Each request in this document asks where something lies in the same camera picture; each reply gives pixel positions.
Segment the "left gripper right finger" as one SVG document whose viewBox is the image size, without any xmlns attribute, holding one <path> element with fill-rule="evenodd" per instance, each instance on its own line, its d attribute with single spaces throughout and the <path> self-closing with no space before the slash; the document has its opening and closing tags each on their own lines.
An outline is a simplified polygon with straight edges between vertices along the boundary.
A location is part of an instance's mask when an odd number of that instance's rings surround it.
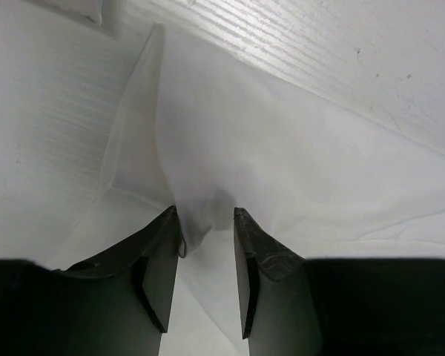
<svg viewBox="0 0 445 356">
<path fill-rule="evenodd" d="M 251 355 L 445 355 L 445 259 L 304 259 L 234 209 Z"/>
</svg>

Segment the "white t-shirt black graphic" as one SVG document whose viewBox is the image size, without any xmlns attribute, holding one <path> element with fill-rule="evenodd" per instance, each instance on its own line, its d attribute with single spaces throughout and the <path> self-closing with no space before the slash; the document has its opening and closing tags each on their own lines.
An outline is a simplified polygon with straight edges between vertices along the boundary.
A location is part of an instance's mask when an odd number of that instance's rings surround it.
<svg viewBox="0 0 445 356">
<path fill-rule="evenodd" d="M 445 156 L 156 24 L 117 109 L 99 182 L 182 224 L 168 354 L 247 355 L 233 210 L 307 257 L 445 257 Z"/>
</svg>

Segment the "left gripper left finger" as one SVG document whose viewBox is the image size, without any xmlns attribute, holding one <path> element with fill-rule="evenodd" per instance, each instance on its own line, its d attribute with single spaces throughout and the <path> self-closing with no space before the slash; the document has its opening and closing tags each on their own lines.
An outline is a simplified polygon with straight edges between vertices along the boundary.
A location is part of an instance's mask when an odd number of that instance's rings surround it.
<svg viewBox="0 0 445 356">
<path fill-rule="evenodd" d="M 66 270 L 0 260 L 0 355 L 157 355 L 180 240 L 169 207 Z"/>
</svg>

